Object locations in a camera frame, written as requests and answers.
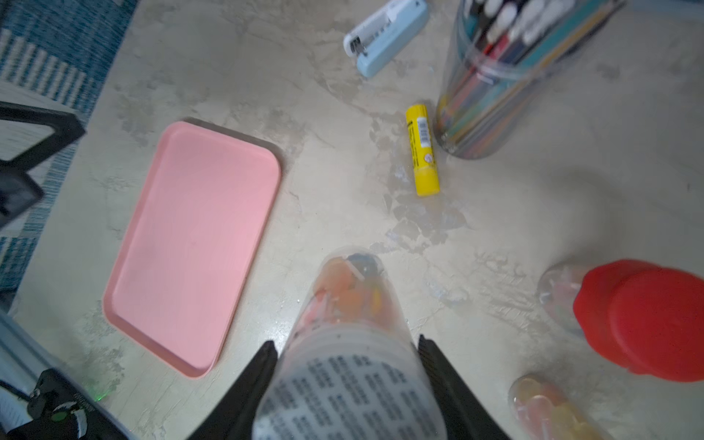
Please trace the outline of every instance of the clear plastic container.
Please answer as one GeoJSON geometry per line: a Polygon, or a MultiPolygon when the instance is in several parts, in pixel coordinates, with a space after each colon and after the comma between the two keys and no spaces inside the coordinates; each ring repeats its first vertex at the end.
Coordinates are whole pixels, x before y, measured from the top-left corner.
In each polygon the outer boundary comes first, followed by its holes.
{"type": "Polygon", "coordinates": [[[533,440],[612,440],[540,376],[521,377],[508,395],[513,415],[533,440]]]}
{"type": "Polygon", "coordinates": [[[323,262],[252,438],[377,437],[447,434],[381,260],[349,248],[323,262]]]}
{"type": "Polygon", "coordinates": [[[547,269],[538,281],[538,301],[551,318],[568,332],[584,336],[574,315],[574,300],[582,288],[584,275],[592,266],[559,264],[547,269]]]}
{"type": "Polygon", "coordinates": [[[569,49],[532,67],[497,61],[477,50],[465,32],[465,0],[460,2],[436,107],[438,144],[465,159],[486,157],[508,139],[540,86],[572,58],[569,49]]]}

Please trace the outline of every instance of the plastic jar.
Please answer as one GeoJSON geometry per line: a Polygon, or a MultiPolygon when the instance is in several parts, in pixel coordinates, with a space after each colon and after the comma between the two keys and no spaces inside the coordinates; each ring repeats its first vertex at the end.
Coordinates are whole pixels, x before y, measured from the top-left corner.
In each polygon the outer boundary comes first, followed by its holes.
{"type": "Polygon", "coordinates": [[[509,406],[533,440],[611,440],[611,436],[570,403],[554,384],[527,375],[513,383],[509,406]]]}
{"type": "Polygon", "coordinates": [[[561,264],[538,282],[545,311],[639,375],[704,380],[704,280],[639,260],[561,264]]]}
{"type": "Polygon", "coordinates": [[[440,147],[448,153],[479,159],[505,143],[544,80],[565,67],[576,47],[531,63],[498,62],[470,41],[464,10],[462,0],[445,64],[434,131],[440,147]]]}
{"type": "Polygon", "coordinates": [[[252,439],[447,438],[386,270],[327,257],[257,409],[252,439]]]}

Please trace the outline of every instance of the yellow glue stick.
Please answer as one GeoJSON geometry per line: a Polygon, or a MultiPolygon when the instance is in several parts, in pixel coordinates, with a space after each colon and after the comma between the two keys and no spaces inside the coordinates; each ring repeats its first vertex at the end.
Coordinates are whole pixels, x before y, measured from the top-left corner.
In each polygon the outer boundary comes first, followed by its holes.
{"type": "Polygon", "coordinates": [[[428,110],[422,104],[414,105],[406,111],[406,123],[413,157],[415,191],[421,197],[438,194],[440,183],[428,127],[428,110]]]}

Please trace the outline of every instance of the plastic tray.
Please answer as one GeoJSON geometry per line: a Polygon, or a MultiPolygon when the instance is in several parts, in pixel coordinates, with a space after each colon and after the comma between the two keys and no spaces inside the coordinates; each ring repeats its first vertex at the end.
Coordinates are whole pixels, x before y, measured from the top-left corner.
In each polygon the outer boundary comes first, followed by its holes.
{"type": "Polygon", "coordinates": [[[107,320],[183,375],[210,371],[280,178],[266,149],[169,126],[108,281],[107,320]]]}

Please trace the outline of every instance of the blue rug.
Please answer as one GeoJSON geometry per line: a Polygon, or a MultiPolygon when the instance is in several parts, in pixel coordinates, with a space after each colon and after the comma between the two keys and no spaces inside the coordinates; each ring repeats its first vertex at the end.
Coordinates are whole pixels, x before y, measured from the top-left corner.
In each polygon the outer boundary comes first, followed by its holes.
{"type": "MultiPolygon", "coordinates": [[[[0,34],[0,100],[53,102],[85,124],[138,0],[9,1],[0,34]]],[[[17,292],[75,149],[47,161],[38,180],[44,199],[0,231],[0,308],[7,310],[17,292]]]]}

